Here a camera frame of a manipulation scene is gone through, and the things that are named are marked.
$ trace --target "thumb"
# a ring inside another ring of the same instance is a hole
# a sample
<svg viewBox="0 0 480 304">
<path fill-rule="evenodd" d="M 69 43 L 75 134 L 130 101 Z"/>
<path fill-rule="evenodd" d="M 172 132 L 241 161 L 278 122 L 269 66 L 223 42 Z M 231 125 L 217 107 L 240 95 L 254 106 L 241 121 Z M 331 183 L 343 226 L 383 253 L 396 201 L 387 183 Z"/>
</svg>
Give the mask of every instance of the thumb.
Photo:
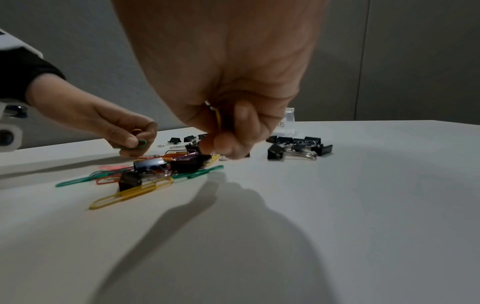
<svg viewBox="0 0 480 304">
<path fill-rule="evenodd" d="M 100 125 L 98 125 L 96 133 L 108 141 L 127 148 L 134 148 L 139 144 L 138 138 L 132 133 L 107 121 L 103 121 L 100 123 Z"/>
</svg>

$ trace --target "black sleeve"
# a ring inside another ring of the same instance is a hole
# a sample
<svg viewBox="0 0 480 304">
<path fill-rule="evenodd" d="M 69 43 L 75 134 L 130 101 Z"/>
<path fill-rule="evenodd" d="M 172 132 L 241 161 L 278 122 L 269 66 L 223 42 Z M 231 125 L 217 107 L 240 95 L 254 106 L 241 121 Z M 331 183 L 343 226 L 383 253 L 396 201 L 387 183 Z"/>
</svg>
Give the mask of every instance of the black sleeve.
<svg viewBox="0 0 480 304">
<path fill-rule="evenodd" d="M 29 84 L 41 74 L 63 73 L 26 48 L 0 51 L 0 98 L 13 98 L 26 103 Z"/>
</svg>

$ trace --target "human hand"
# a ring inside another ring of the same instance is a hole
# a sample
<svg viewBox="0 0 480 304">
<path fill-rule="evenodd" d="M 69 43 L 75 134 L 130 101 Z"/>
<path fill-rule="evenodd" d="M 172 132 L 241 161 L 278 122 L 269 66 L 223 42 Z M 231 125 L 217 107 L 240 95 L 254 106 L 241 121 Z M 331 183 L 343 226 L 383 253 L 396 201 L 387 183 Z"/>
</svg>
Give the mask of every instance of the human hand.
<svg viewBox="0 0 480 304">
<path fill-rule="evenodd" d="M 121 156 L 143 155 L 157 136 L 157 124 L 152 119 L 84 92 L 56 75 L 35 78 L 26 99 L 45 117 L 105 138 L 114 148 L 134 148 L 139 140 L 147 141 L 142 149 L 121 149 Z M 134 129 L 142 132 L 134 136 L 130 133 Z"/>
<path fill-rule="evenodd" d="M 242 158 L 297 95 L 324 0 L 112 0 L 143 71 L 203 153 Z M 232 113 L 218 130 L 205 105 Z"/>
</svg>

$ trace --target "fingernail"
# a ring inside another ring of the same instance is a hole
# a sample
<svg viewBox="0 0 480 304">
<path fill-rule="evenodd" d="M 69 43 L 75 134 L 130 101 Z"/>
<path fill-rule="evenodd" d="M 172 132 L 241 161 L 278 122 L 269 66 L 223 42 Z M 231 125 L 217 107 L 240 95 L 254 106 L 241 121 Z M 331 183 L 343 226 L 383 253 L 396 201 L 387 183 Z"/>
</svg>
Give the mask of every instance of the fingernail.
<svg viewBox="0 0 480 304">
<path fill-rule="evenodd" d="M 237 106 L 236 108 L 236 118 L 238 120 L 247 120 L 249 118 L 249 109 L 243 106 Z"/>
<path fill-rule="evenodd" d="M 139 144 L 139 140 L 136 137 L 128 137 L 125 143 L 127 148 L 134 148 Z"/>
</svg>

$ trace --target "table surface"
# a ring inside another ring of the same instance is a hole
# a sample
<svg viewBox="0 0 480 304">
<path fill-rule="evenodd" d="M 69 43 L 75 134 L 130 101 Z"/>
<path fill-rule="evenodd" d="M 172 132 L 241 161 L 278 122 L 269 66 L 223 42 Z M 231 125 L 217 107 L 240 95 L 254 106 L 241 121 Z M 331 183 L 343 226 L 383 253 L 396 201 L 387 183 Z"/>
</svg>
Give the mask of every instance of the table surface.
<svg viewBox="0 0 480 304">
<path fill-rule="evenodd" d="M 95 211 L 116 185 L 54 185 L 125 162 L 105 141 L 0 154 L 0 302 L 479 303 L 480 126 L 295 128 L 333 154 L 271 162 L 260 143 Z"/>
</svg>

